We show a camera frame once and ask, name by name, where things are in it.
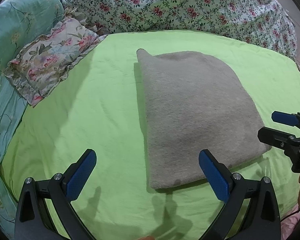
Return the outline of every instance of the ruffled pillowcase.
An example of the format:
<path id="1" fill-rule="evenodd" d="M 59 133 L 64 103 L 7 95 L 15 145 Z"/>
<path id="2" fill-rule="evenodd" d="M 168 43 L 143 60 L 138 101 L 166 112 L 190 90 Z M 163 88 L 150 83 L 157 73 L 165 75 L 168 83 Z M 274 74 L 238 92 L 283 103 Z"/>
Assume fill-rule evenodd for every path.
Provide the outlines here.
<path id="1" fill-rule="evenodd" d="M 67 8 L 49 35 L 38 36 L 8 63 L 5 76 L 30 105 L 47 97 L 107 35 L 87 27 L 84 15 Z"/>

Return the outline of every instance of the floral bedspread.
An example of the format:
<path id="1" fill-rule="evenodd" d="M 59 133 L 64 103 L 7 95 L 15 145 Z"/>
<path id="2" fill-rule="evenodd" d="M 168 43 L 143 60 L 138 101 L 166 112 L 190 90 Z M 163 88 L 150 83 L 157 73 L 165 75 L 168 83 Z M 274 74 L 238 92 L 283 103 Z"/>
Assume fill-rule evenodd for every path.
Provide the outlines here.
<path id="1" fill-rule="evenodd" d="M 60 0 L 5 0 L 0 4 L 0 163 L 27 107 L 3 70 L 23 46 L 63 18 Z M 0 229 L 14 239 L 16 201 L 0 177 Z"/>
<path id="2" fill-rule="evenodd" d="M 277 0 L 61 0 L 111 33 L 207 31 L 295 59 L 295 26 Z"/>

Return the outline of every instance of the mattress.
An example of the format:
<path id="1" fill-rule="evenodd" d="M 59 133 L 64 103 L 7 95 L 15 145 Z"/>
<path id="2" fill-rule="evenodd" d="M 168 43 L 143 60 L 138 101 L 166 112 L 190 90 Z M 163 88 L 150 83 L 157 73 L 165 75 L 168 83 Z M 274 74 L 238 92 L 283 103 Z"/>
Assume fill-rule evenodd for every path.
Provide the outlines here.
<path id="1" fill-rule="evenodd" d="M 223 203 L 206 180 L 170 190 L 149 188 L 139 48 L 152 55 L 198 51 L 219 58 L 234 70 L 265 126 L 300 136 L 297 128 L 271 120 L 275 110 L 300 112 L 300 73 L 288 57 L 198 31 L 112 34 L 51 95 L 35 108 L 27 107 L 0 175 L 18 198 L 25 178 L 49 179 L 91 148 L 98 163 L 72 205 L 97 239 L 198 239 Z M 284 214 L 296 204 L 299 190 L 298 174 L 290 168 L 290 159 L 272 148 L 232 172 L 247 179 L 270 177 Z"/>

